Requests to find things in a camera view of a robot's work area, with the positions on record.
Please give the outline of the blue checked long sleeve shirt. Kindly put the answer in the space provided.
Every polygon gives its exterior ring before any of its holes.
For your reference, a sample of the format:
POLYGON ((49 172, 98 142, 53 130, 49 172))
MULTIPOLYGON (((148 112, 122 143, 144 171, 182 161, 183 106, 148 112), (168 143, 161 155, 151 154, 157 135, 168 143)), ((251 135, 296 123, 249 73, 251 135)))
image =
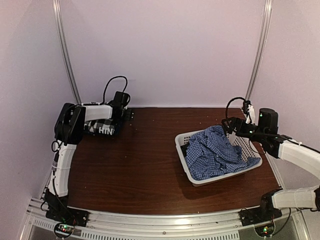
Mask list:
POLYGON ((257 165, 259 157, 242 160, 242 147, 231 145, 221 125, 193 134, 186 149, 186 164, 194 180, 236 173, 257 165))

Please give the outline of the white plastic laundry basket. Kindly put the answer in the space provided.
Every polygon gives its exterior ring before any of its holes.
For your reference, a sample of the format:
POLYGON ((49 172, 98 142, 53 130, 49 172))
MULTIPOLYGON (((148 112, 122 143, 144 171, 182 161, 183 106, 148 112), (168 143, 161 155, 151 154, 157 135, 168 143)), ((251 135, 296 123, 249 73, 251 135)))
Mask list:
POLYGON ((232 135, 227 136, 227 138, 228 138, 229 142, 231 143, 231 145, 240 146, 242 148, 242 160, 246 161, 248 157, 257 157, 257 158, 260 158, 260 161, 258 162, 258 164, 254 165, 248 169, 245 169, 245 170, 241 170, 241 171, 234 172, 234 173, 228 173, 228 174, 217 176, 217 177, 212 177, 212 178, 205 179, 205 180, 193 179, 191 176, 191 173, 189 171, 189 168, 187 166, 186 159, 183 156, 183 153, 181 151, 181 146, 188 143, 190 140, 190 137, 192 135, 194 135, 200 131, 203 131, 203 130, 181 133, 175 137, 176 150, 177 150, 182 168, 183 168, 184 172, 186 173, 188 180, 192 183, 193 186, 199 187, 199 186, 211 184, 214 182, 218 182, 218 181, 221 181, 224 179, 232 178, 237 175, 244 174, 244 173, 246 173, 250 170, 253 170, 255 168, 258 168, 262 165, 262 162, 263 162, 262 157, 259 155, 259 152, 257 151, 257 149, 254 146, 251 146, 249 140, 246 138, 243 138, 243 137, 236 136, 233 133, 232 135))

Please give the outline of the black white plaid shirt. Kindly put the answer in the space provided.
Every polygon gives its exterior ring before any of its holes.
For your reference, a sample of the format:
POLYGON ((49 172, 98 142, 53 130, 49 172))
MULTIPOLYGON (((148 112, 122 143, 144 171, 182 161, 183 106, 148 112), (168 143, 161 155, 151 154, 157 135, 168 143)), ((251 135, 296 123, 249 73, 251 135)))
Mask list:
POLYGON ((114 128, 116 124, 111 119, 98 119, 86 121, 84 123, 84 129, 88 131, 94 131, 95 129, 102 128, 114 128))

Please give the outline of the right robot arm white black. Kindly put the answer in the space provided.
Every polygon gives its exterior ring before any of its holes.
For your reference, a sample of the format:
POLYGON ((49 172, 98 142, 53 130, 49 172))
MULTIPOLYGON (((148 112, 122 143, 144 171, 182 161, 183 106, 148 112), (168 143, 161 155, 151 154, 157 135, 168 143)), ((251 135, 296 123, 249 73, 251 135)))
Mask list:
MULTIPOLYGON (((221 121, 229 134, 258 142, 265 153, 275 159, 292 163, 309 172, 316 178, 320 177, 320 152, 294 140, 278 134, 278 113, 271 108, 261 108, 258 124, 238 117, 229 117, 225 110, 225 119, 221 121)), ((320 210, 320 186, 298 189, 281 189, 266 193, 261 197, 261 204, 256 210, 259 220, 268 220, 276 210, 282 208, 303 208, 318 212, 320 210)))

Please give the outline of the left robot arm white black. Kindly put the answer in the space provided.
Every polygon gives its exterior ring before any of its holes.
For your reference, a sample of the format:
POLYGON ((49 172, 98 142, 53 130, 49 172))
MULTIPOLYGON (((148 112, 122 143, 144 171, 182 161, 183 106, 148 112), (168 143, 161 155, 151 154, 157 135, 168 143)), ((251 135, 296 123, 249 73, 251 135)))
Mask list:
POLYGON ((54 126, 51 150, 55 153, 44 201, 47 216, 67 222, 73 218, 68 205, 68 180, 73 155, 85 134, 116 135, 124 121, 132 118, 128 109, 131 96, 117 91, 113 100, 102 103, 65 103, 54 126))

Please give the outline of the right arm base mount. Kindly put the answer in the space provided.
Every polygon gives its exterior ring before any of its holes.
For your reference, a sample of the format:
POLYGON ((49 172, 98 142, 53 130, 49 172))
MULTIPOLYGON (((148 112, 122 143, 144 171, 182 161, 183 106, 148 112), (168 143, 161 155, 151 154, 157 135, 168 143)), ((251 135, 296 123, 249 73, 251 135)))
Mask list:
POLYGON ((243 227, 257 225, 264 222, 271 222, 282 216, 280 209, 263 210, 260 206, 254 208, 242 208, 239 212, 239 219, 243 227))

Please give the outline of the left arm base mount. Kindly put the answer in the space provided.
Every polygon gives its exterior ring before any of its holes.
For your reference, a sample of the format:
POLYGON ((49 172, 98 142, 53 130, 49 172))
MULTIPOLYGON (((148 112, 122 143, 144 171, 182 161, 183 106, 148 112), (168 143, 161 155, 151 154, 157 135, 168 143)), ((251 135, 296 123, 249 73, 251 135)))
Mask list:
POLYGON ((61 209, 54 209, 49 206, 45 217, 57 222, 61 222, 70 226, 86 227, 89 217, 89 212, 70 207, 62 207, 61 209))

